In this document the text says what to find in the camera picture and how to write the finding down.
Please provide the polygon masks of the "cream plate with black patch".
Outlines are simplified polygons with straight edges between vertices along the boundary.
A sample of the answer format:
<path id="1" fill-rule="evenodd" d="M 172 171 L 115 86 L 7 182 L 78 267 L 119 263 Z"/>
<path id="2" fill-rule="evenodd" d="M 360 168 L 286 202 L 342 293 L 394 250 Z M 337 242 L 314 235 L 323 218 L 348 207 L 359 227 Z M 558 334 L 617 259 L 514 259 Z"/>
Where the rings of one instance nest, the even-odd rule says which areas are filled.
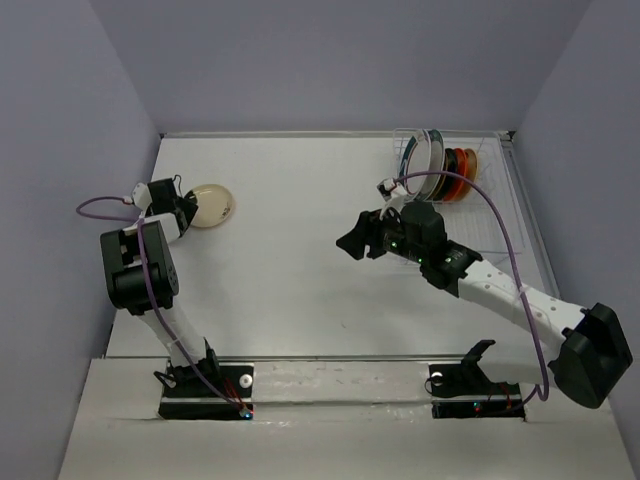
<path id="1" fill-rule="evenodd" d="M 235 207 L 231 192 L 219 184 L 204 184 L 194 187 L 187 193 L 194 200 L 198 210 L 191 221 L 196 228 L 213 228 L 226 221 Z"/>

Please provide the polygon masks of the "white plate green red rim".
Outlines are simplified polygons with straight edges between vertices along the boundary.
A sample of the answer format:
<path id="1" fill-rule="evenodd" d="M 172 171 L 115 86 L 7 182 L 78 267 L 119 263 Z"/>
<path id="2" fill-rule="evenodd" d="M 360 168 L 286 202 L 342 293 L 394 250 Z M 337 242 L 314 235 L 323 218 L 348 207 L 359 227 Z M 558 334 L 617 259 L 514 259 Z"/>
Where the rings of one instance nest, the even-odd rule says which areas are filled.
<path id="1" fill-rule="evenodd" d="M 417 195 L 424 184 L 424 176 L 409 178 L 409 175 L 429 169 L 431 159 L 431 140 L 426 130 L 416 130 L 409 139 L 399 167 L 401 183 L 409 195 Z"/>

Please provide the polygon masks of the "yellow black patterned plate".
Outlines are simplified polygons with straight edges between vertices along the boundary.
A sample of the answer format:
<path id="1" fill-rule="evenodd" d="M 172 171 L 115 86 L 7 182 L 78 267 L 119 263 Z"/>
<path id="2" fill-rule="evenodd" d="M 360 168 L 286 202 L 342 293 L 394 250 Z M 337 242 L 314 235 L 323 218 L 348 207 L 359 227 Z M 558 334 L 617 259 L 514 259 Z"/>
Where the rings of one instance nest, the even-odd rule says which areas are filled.
<path id="1" fill-rule="evenodd" d="M 445 149 L 445 171 L 458 174 L 459 160 L 454 149 Z M 453 199 L 455 191 L 458 188 L 458 180 L 450 175 L 441 177 L 439 186 L 436 189 L 433 200 L 437 202 L 450 201 Z"/>

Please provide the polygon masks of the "orange plate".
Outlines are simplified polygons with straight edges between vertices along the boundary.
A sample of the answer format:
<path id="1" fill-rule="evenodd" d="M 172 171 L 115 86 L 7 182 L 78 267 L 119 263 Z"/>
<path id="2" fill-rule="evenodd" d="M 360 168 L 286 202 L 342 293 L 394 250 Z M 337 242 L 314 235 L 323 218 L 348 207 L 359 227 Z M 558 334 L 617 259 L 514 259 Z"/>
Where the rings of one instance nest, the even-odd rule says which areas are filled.
<path id="1" fill-rule="evenodd" d="M 457 160 L 457 167 L 455 173 L 457 177 L 454 178 L 453 184 L 445 196 L 447 202 L 460 201 L 469 190 L 469 185 L 462 180 L 462 178 L 468 178 L 470 173 L 470 163 L 467 153 L 461 148 L 455 148 L 453 150 Z"/>

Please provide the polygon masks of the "white plate teal lettered rim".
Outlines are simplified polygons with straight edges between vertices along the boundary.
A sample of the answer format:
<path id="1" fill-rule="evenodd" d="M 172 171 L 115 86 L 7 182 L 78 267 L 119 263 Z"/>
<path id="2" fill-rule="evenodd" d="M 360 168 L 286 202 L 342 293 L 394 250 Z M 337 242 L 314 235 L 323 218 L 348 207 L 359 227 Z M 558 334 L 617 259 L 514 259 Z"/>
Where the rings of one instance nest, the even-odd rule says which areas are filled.
<path id="1" fill-rule="evenodd" d="M 424 130 L 423 137 L 429 144 L 429 165 L 427 167 L 417 167 L 418 171 L 443 171 L 445 167 L 444 141 L 439 130 Z M 419 200 L 431 200 L 439 188 L 442 176 L 440 174 L 421 177 L 422 186 L 417 194 Z"/>

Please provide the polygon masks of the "cream plate with small motifs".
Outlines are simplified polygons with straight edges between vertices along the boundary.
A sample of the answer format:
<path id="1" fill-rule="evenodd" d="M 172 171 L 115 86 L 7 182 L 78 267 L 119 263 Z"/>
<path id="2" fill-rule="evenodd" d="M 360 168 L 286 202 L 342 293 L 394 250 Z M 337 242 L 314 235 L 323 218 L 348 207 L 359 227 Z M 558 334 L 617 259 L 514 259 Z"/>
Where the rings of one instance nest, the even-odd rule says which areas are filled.
<path id="1" fill-rule="evenodd" d="M 467 170 L 466 170 L 465 177 L 469 181 L 475 182 L 477 179 L 478 171 L 479 171 L 478 156 L 476 152 L 470 148 L 464 149 L 464 153 L 467 160 Z"/>

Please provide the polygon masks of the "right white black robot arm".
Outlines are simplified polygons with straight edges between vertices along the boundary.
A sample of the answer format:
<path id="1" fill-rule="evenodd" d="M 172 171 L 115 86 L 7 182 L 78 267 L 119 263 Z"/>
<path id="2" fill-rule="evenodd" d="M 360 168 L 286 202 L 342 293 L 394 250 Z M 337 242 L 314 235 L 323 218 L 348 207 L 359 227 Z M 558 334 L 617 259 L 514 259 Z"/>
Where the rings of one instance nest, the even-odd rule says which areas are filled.
<path id="1" fill-rule="evenodd" d="M 633 362 L 613 309 L 582 307 L 518 286 L 514 276 L 449 239 L 443 217 L 429 204 L 363 211 L 336 245 L 356 260 L 394 254 L 413 261 L 431 286 L 531 333 L 548 379 L 583 407 L 599 408 Z"/>

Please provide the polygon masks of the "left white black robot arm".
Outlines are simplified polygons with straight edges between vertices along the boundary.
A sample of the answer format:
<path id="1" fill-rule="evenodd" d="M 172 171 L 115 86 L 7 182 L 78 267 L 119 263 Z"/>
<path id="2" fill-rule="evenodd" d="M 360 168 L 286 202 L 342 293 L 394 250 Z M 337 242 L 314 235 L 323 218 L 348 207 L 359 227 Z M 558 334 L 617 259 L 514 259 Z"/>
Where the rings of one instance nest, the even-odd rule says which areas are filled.
<path id="1" fill-rule="evenodd" d="M 100 236 L 109 300 L 143 321 L 166 349 L 170 366 L 156 374 L 164 386 L 189 384 L 209 395 L 220 386 L 221 368 L 214 349 L 178 303 L 179 279 L 169 248 L 191 225 L 197 201 L 182 196 L 173 179 L 138 184 L 130 200 L 141 216 L 129 227 Z"/>

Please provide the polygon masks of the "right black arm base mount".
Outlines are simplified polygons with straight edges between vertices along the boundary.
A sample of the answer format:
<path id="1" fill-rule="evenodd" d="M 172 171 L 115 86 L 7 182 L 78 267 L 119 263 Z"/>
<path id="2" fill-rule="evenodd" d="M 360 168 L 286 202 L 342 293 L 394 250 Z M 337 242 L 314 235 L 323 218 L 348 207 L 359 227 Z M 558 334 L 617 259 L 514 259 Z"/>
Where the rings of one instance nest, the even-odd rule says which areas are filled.
<path id="1" fill-rule="evenodd" d="M 460 361 L 429 367 L 424 389 L 432 398 L 434 419 L 526 418 L 520 386 L 492 382 L 479 365 L 494 344 L 481 340 Z"/>

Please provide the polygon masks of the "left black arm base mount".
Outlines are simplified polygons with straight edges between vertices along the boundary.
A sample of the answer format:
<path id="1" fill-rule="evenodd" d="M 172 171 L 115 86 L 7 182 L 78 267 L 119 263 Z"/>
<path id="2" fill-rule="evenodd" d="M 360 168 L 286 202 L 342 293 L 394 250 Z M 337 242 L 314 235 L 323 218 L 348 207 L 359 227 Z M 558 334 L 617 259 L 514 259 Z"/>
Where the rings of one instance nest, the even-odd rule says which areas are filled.
<path id="1" fill-rule="evenodd" d="M 154 377 L 162 385 L 158 415 L 164 420 L 250 421 L 254 418 L 252 400 L 254 364 L 222 363 L 221 377 L 205 373 L 205 378 L 219 394 L 213 392 L 189 369 L 188 378 L 178 383 L 167 363 L 164 372 Z"/>

